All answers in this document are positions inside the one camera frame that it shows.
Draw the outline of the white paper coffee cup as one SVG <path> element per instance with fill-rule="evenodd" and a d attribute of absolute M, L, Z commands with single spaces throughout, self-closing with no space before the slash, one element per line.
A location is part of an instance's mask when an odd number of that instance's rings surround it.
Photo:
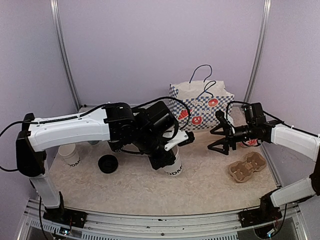
<path fill-rule="evenodd" d="M 175 155 L 174 164 L 165 166 L 163 170 L 170 177 L 176 177 L 182 172 L 183 165 L 180 158 L 179 148 L 177 146 L 174 146 L 172 150 Z"/>

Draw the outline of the black plastic cup lid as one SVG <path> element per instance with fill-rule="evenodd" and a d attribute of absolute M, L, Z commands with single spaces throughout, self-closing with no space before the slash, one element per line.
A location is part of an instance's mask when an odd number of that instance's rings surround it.
<path fill-rule="evenodd" d="M 98 167 L 104 174 L 111 174 L 115 172 L 118 166 L 118 159 L 111 154 L 103 155 L 98 160 Z"/>

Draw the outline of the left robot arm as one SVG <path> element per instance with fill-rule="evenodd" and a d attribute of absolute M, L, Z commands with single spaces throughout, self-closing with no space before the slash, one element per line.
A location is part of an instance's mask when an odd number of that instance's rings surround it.
<path fill-rule="evenodd" d="M 17 170 L 30 179 L 42 198 L 46 220 L 82 227 L 87 215 L 64 206 L 62 193 L 46 172 L 46 150 L 80 142 L 108 141 L 113 151 L 119 151 L 132 144 L 158 170 L 176 160 L 170 139 L 164 133 L 178 127 L 178 121 L 162 101 L 149 108 L 132 108 L 123 102 L 105 103 L 81 114 L 48 119 L 29 113 L 15 141 Z"/>

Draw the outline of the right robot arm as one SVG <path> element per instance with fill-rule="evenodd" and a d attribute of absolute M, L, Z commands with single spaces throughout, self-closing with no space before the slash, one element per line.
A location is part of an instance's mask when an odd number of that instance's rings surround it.
<path fill-rule="evenodd" d="M 314 170 L 308 177 L 265 194 L 260 198 L 258 208 L 240 212 L 242 225 L 251 226 L 281 218 L 280 207 L 283 205 L 304 202 L 320 194 L 320 137 L 289 126 L 275 116 L 268 121 L 266 117 L 269 113 L 259 102 L 244 103 L 243 110 L 246 124 L 237 127 L 229 122 L 227 111 L 216 111 L 215 117 L 219 123 L 210 133 L 222 138 L 208 145 L 209 150 L 228 155 L 229 150 L 236 150 L 237 143 L 257 139 L 288 148 L 315 162 Z"/>

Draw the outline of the checkered paper takeout bag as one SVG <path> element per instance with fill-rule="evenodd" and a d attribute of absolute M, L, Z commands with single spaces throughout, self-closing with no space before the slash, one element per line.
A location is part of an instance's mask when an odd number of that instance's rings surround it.
<path fill-rule="evenodd" d="M 170 99 L 168 107 L 186 131 L 210 130 L 219 124 L 217 111 L 232 111 L 228 103 L 235 95 L 226 90 L 224 81 L 210 80 L 211 74 L 203 80 L 194 80 L 195 75 L 193 72 L 190 80 L 169 85 L 169 96 L 183 104 Z"/>

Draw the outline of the red patterned small bowl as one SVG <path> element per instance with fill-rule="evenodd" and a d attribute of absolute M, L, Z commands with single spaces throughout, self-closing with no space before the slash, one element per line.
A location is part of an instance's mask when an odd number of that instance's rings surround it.
<path fill-rule="evenodd" d="M 250 139 L 248 141 L 242 141 L 240 142 L 240 146 L 243 148 L 249 148 L 249 147 L 259 147 L 261 144 L 257 139 Z"/>

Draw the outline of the brown cardboard cup carrier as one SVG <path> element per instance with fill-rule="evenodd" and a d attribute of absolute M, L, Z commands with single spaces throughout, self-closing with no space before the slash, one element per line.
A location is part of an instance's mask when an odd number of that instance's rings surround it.
<path fill-rule="evenodd" d="M 260 153 L 252 151 L 242 160 L 231 163 L 227 170 L 237 183 L 245 183 L 253 177 L 254 173 L 262 171 L 266 166 L 266 159 Z"/>

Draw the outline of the black paper cup with straws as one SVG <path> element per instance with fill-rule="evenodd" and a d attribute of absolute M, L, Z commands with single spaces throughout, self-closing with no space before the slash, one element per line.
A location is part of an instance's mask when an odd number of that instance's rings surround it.
<path fill-rule="evenodd" d="M 114 153 L 122 152 L 125 146 L 125 144 L 120 140 L 109 140 L 108 145 Z"/>

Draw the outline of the light blue ceramic mug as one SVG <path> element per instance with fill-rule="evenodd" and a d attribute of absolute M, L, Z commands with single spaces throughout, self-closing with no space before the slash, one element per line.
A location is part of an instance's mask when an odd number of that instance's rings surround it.
<path fill-rule="evenodd" d="M 88 143 L 90 144 L 90 145 L 96 145 L 96 144 L 98 144 L 99 143 L 99 141 L 98 140 L 95 140 L 95 141 L 88 141 Z"/>

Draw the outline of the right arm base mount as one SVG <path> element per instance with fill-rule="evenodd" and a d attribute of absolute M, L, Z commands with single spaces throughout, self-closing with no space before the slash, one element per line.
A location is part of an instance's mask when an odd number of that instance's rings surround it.
<path fill-rule="evenodd" d="M 238 216 L 242 228 L 272 222 L 283 217 L 280 207 L 273 205 L 270 194 L 260 199 L 258 208 L 242 210 Z"/>

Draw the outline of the aluminium front rail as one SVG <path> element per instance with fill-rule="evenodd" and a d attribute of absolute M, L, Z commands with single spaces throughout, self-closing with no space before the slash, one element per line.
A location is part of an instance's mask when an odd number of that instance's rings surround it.
<path fill-rule="evenodd" d="M 37 201 L 29 201 L 14 240 L 27 240 L 28 236 L 43 239 L 39 221 L 39 205 Z M 67 226 L 42 220 L 42 227 L 48 233 L 56 234 L 56 239 L 66 240 L 237 240 L 245 234 L 255 235 L 258 229 L 270 225 L 271 222 L 256 226 L 242 227 L 239 212 L 233 210 L 212 214 L 184 216 L 142 216 L 102 213 L 86 211 L 87 216 L 83 228 L 71 227 L 67 236 L 60 229 Z M 272 240 L 310 240 L 305 221 L 297 205 L 288 205 L 285 223 L 280 232 Z"/>

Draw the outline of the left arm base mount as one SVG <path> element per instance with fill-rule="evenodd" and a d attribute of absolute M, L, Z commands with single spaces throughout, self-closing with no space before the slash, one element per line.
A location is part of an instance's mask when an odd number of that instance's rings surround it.
<path fill-rule="evenodd" d="M 54 223 L 83 229 L 88 214 L 84 211 L 66 208 L 64 206 L 63 195 L 60 191 L 59 202 L 59 206 L 55 208 L 48 208 L 45 206 L 43 218 Z"/>

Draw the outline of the right aluminium corner post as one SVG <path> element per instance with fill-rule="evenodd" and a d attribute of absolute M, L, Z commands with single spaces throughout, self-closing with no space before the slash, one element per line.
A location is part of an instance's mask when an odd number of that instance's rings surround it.
<path fill-rule="evenodd" d="M 255 83 L 257 81 L 257 75 L 259 72 L 261 58 L 264 50 L 265 39 L 268 31 L 268 23 L 269 23 L 269 18 L 271 13 L 271 6 L 272 6 L 272 0 L 265 0 L 263 2 L 263 9 L 262 9 L 257 46 L 256 46 L 255 55 L 253 59 L 253 65 L 250 72 L 248 86 L 244 96 L 245 102 L 249 102 L 251 100 L 252 94 L 254 92 Z"/>

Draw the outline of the aluminium corner post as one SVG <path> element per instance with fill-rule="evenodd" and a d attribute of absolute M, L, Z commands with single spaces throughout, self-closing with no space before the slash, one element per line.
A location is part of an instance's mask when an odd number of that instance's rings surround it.
<path fill-rule="evenodd" d="M 75 109 L 79 111 L 82 105 L 78 95 L 78 91 L 76 89 L 76 84 L 74 82 L 74 78 L 73 78 L 73 74 L 72 74 L 72 70 L 71 70 L 71 66 L 68 58 L 67 48 L 65 45 L 62 21 L 61 21 L 60 11 L 59 11 L 59 3 L 57 0 L 50 0 L 49 2 L 50 2 L 55 34 L 57 37 L 58 48 L 59 48 L 59 52 L 62 60 L 63 69 L 66 76 L 67 85 L 70 90 L 71 98 L 75 106 Z"/>
<path fill-rule="evenodd" d="M 262 9 L 257 46 L 256 46 L 255 55 L 253 59 L 253 65 L 250 72 L 248 86 L 244 96 L 245 102 L 249 102 L 251 100 L 252 94 L 254 92 L 255 83 L 257 81 L 257 75 L 259 72 L 261 58 L 264 50 L 265 39 L 268 31 L 268 23 L 269 23 L 269 18 L 271 13 L 271 6 L 272 6 L 272 0 L 265 0 L 263 2 L 263 9 Z"/>

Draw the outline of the left aluminium corner post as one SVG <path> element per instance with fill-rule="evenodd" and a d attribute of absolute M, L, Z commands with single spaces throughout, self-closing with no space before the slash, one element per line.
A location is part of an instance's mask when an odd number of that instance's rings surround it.
<path fill-rule="evenodd" d="M 76 89 L 76 84 L 74 82 L 74 78 L 73 78 L 73 74 L 72 74 L 72 70 L 71 70 L 71 66 L 68 58 L 67 48 L 65 45 L 62 21 L 61 21 L 60 11 L 59 11 L 59 3 L 57 0 L 50 0 L 49 2 L 50 2 L 55 34 L 57 37 L 58 48 L 59 48 L 59 52 L 62 60 L 63 69 L 66 76 L 67 85 L 70 90 L 71 98 L 75 106 L 75 109 L 79 111 L 82 105 L 78 95 L 78 91 Z"/>

